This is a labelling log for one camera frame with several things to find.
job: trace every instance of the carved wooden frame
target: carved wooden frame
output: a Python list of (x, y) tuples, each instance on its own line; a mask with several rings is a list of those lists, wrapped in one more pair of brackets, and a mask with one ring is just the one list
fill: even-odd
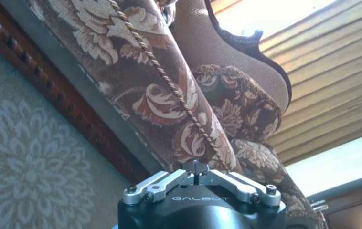
[(148, 177), (142, 163), (0, 6), (0, 54), (130, 182)]

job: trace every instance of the screw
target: screw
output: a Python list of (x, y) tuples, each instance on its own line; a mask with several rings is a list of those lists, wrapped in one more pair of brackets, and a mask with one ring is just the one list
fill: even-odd
[(254, 193), (254, 194), (251, 195), (251, 202), (253, 202), (254, 204), (258, 204), (258, 203), (261, 202), (261, 197), (259, 197), (259, 194), (258, 194), (258, 193)]
[(277, 194), (277, 186), (274, 185), (266, 185), (266, 194), (275, 195)]
[(127, 187), (126, 192), (127, 192), (127, 193), (134, 193), (136, 190), (138, 190), (138, 186), (136, 186), (136, 185), (130, 185), (130, 186)]
[(151, 203), (154, 201), (154, 194), (152, 192), (147, 192), (146, 195), (144, 195), (144, 201), (147, 203)]

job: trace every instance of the twisted rope trim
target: twisted rope trim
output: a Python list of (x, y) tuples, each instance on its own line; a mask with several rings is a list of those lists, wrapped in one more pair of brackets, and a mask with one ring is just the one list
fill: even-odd
[(222, 157), (220, 157), (220, 154), (219, 154), (219, 150), (218, 150), (218, 148), (215, 147), (214, 141), (212, 141), (211, 137), (208, 136), (206, 130), (203, 129), (203, 127), (202, 127), (202, 125), (200, 125), (200, 123), (199, 123), (196, 117), (194, 116), (194, 113), (192, 113), (192, 111), (191, 111), (191, 108), (190, 108), (188, 104), (186, 103), (186, 100), (184, 100), (184, 98), (183, 98), (183, 96), (182, 96), (182, 93), (180, 93), (179, 90), (176, 89), (172, 80), (171, 80), (170, 77), (167, 76), (167, 73), (166, 73), (164, 69), (162, 68), (162, 65), (160, 65), (160, 63), (159, 63), (159, 61), (158, 61), (158, 58), (155, 57), (155, 55), (154, 55), (154, 53), (152, 53), (150, 47), (148, 47), (147, 44), (144, 43), (144, 41), (143, 41), (143, 39), (142, 39), (142, 36), (139, 35), (139, 33), (138, 33), (138, 31), (136, 31), (134, 25), (132, 25), (131, 22), (128, 21), (127, 16), (126, 16), (126, 14), (123, 13), (123, 11), (122, 11), (122, 9), (120, 9), (118, 3), (116, 3), (114, 0), (108, 0), (108, 1), (110, 1), (110, 3), (111, 3), (112, 8), (115, 9), (115, 11), (116, 11), (116, 13), (118, 13), (119, 18), (120, 18), (122, 21), (124, 22), (126, 27), (128, 28), (128, 30), (130, 30), (132, 36), (135, 37), (135, 39), (136, 39), (136, 41), (138, 41), (138, 43), (139, 43), (139, 45), (140, 45), (140, 47), (142, 47), (142, 49), (143, 49), (146, 55), (148, 56), (148, 59), (150, 59), (152, 65), (154, 65), (155, 69), (158, 70), (159, 75), (162, 76), (162, 78), (163, 78), (163, 80), (166, 81), (168, 87), (171, 88), (171, 91), (172, 91), (175, 97), (178, 98), (178, 100), (179, 100), (179, 102), (180, 102), (180, 104), (182, 104), (182, 106), (183, 106), (183, 108), (184, 108), (184, 110), (186, 110), (186, 112), (187, 112), (190, 118), (192, 119), (192, 122), (194, 122), (195, 126), (198, 127), (198, 130), (199, 130), (199, 132), (200, 132), (200, 134), (202, 134), (204, 140), (207, 141), (208, 145), (211, 146), (211, 148), (212, 148), (212, 150), (214, 150), (214, 152), (215, 152), (215, 155), (216, 155), (216, 157), (218, 157), (218, 160), (219, 160), (220, 163), (222, 163), (222, 166), (224, 167), (226, 170), (228, 170), (228, 169), (227, 169), (227, 166), (226, 166), (226, 163), (224, 163), (224, 161), (222, 160)]

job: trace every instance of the brown floral fabric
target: brown floral fabric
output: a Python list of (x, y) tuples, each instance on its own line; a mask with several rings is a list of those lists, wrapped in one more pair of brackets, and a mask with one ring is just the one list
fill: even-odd
[(239, 171), (227, 136), (156, 5), (147, 0), (118, 1), (218, 152), (203, 138), (110, 1), (28, 1), (163, 167), (174, 170), (180, 163), (199, 158), (219, 170)]
[(234, 66), (202, 65), (194, 76), (230, 139), (263, 142), (281, 124), (281, 109)]
[(245, 175), (263, 184), (274, 184), (278, 187), (287, 207), (287, 216), (290, 218), (310, 218), (321, 224), (321, 217), (313, 211), (310, 203), (291, 180), (274, 150), (261, 143), (240, 139), (234, 139), (231, 145)]
[(131, 123), (162, 166), (171, 171), (188, 160), (199, 159), (211, 168), (234, 170), (259, 182), (277, 184), (289, 216), (310, 215), (310, 205), (277, 155), (259, 144), (279, 126), (278, 106), (257, 82), (232, 66), (202, 66), (195, 69), (195, 80), (154, 2), (126, 0), (118, 3), (216, 152), (110, 1), (28, 2), (32, 12), (75, 56), (95, 87), (122, 114), (123, 120), (118, 122)]

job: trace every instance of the silver clamp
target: silver clamp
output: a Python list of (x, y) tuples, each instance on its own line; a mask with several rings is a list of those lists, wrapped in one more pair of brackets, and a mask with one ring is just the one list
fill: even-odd
[(167, 192), (176, 185), (219, 185), (228, 190), (238, 200), (246, 203), (262, 202), (265, 205), (278, 207), (281, 204), (281, 192), (274, 185), (261, 185), (243, 175), (231, 172), (223, 174), (218, 170), (210, 170), (208, 165), (198, 161), (184, 165), (184, 169), (176, 170), (168, 175), (158, 172), (152, 177), (124, 190), (123, 202), (134, 205), (144, 200), (158, 202), (166, 198)]
[(138, 185), (131, 185), (127, 189), (124, 189), (123, 202), (127, 205), (134, 205), (134, 204), (140, 203), (146, 195), (147, 186), (154, 184), (156, 181), (159, 181), (167, 174), (168, 172), (160, 171), (156, 174), (154, 174), (142, 183), (139, 183)]
[(158, 202), (166, 199), (167, 192), (184, 180), (187, 180), (188, 174), (187, 171), (183, 169), (176, 170), (171, 173), (160, 182), (148, 185), (147, 193), (146, 193), (146, 200), (148, 202)]
[(261, 202), (269, 206), (277, 207), (281, 205), (282, 194), (278, 191), (277, 186), (274, 185), (261, 185), (258, 182), (249, 179), (246, 176), (239, 173), (231, 172), (228, 176), (243, 182), (245, 184), (253, 186), (257, 189), (258, 194), (261, 195)]

